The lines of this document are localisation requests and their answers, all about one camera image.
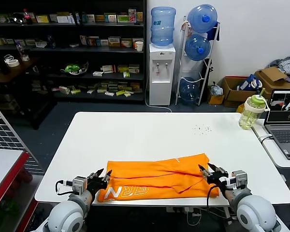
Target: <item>bottle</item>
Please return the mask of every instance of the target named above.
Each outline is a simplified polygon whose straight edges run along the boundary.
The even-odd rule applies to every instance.
[[[5,63],[4,57],[0,56],[0,71],[6,75],[10,73],[10,69]]]
[[[154,7],[151,10],[151,42],[158,46],[173,43],[176,9],[173,7]]]
[[[16,43],[16,48],[17,48],[17,50],[20,53],[20,57],[21,57],[22,61],[30,60],[30,58],[29,58],[28,54],[26,53],[24,47],[19,42]]]
[[[56,43],[55,43],[55,40],[54,40],[54,38],[53,38],[52,35],[48,35],[48,36],[47,36],[47,40],[48,40],[48,42],[49,42],[49,46],[50,46],[51,48],[56,48]]]
[[[24,9],[24,18],[25,18],[26,23],[27,23],[28,25],[30,25],[30,24],[33,23],[33,22],[32,22],[32,18],[31,18],[31,16],[29,15],[28,10],[27,10],[26,8]]]
[[[185,45],[185,52],[191,60],[205,59],[211,51],[211,44],[201,35],[191,35]]]
[[[203,4],[189,12],[188,22],[195,32],[206,33],[216,25],[217,17],[217,11],[213,6]]]
[[[185,104],[194,104],[200,98],[200,89],[196,80],[192,77],[185,77],[180,80],[179,94]]]
[[[266,99],[262,97],[264,90],[265,88],[262,89],[259,95],[252,95],[247,98],[245,102],[242,115],[238,121],[238,125],[244,130],[250,129],[264,111],[270,110]]]

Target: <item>orange t-shirt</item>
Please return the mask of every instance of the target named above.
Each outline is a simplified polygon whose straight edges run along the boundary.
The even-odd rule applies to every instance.
[[[108,161],[113,170],[106,190],[98,201],[206,197],[209,188],[198,164],[207,167],[206,154],[151,162]],[[217,188],[211,197],[219,195]]]

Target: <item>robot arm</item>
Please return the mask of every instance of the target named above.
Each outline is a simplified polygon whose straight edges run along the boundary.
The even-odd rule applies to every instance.
[[[72,187],[72,193],[67,201],[56,205],[49,217],[33,232],[80,232],[83,221],[87,217],[95,195],[100,189],[106,189],[110,180],[109,171],[104,177],[99,177],[103,169],[90,174],[87,178],[77,176],[73,181],[58,181]]]
[[[222,195],[229,201],[230,207],[236,212],[240,224],[250,232],[290,232],[286,225],[277,217],[272,204],[261,196],[252,195],[247,188],[247,173],[242,170],[229,174],[223,168],[213,164],[208,166],[214,171],[209,172],[200,166],[208,184],[219,187]]]

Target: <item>green water bottle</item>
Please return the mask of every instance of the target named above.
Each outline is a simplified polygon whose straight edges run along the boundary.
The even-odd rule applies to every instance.
[[[264,111],[270,110],[266,99],[262,96],[264,90],[263,88],[259,95],[252,95],[247,98],[241,118],[238,121],[238,125],[241,128],[245,130],[250,129]]]

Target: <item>water bottle rack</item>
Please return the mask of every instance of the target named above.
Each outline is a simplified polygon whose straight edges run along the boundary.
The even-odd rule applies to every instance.
[[[177,78],[177,89],[176,89],[176,101],[175,101],[175,105],[177,105],[177,102],[178,102],[178,98],[180,98],[180,94],[179,94],[179,85],[180,85],[180,80],[181,79],[184,79],[183,77],[183,65],[182,65],[182,60],[185,56],[187,56],[186,52],[185,52],[185,45],[186,45],[186,40],[187,40],[187,37],[188,37],[188,31],[189,29],[191,28],[191,26],[189,25],[189,22],[187,21],[187,17],[184,16],[184,23],[183,23],[183,26],[182,26],[182,29],[181,29],[181,32],[182,32],[182,37],[181,37],[181,43],[180,43],[180,54],[181,54],[181,57],[179,59],[179,73],[178,73],[178,78]],[[212,71],[211,69],[211,63],[212,63],[212,52],[213,52],[213,49],[214,49],[214,46],[215,46],[215,43],[217,42],[217,36],[218,36],[218,33],[219,33],[219,30],[220,30],[220,23],[218,22],[218,25],[217,27],[214,27],[216,28],[216,33],[215,33],[215,36],[214,36],[214,40],[213,40],[213,43],[211,45],[211,51],[209,53],[209,55],[207,56],[207,58],[209,59],[208,63],[205,62],[205,59],[203,59],[203,63],[206,65],[206,72],[205,72],[205,77],[202,77],[201,73],[199,71],[196,71],[196,70],[185,70],[185,71],[196,71],[199,73],[199,76],[200,76],[200,79],[196,80],[196,81],[188,81],[190,83],[197,83],[201,80],[204,80],[203,81],[203,85],[202,85],[202,88],[200,89],[200,97],[199,97],[199,100],[198,100],[198,103],[197,105],[199,106],[200,103],[201,103],[201,99],[202,99],[202,95],[203,95],[203,92],[204,92],[204,88],[206,87],[206,80],[207,78],[209,78],[209,74],[210,72]]]

